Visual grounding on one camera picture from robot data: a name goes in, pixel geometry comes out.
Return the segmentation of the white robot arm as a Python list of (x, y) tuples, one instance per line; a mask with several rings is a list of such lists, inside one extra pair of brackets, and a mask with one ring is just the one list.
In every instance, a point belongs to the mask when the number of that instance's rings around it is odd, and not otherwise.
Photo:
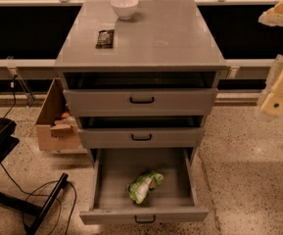
[[(283, 0), (259, 16), (259, 22), (268, 26), (283, 26)], [(272, 120), (283, 116), (283, 56), (272, 63), (266, 86), (261, 91), (257, 105), (257, 118)]]

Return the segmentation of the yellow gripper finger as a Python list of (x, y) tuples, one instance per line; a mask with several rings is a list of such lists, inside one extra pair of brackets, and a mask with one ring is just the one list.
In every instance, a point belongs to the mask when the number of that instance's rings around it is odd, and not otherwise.
[(283, 0), (259, 16), (259, 22), (268, 26), (283, 26)]
[(283, 116), (282, 55), (278, 55), (272, 63), (265, 84), (257, 101), (256, 118), (270, 121)]

